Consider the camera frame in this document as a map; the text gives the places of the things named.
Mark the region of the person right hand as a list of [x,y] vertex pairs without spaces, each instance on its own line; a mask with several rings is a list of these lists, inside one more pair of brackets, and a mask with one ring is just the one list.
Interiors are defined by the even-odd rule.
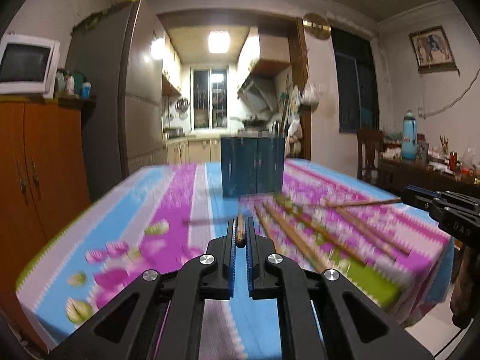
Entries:
[[465,329],[479,312],[479,253],[465,247],[451,296],[452,322]]

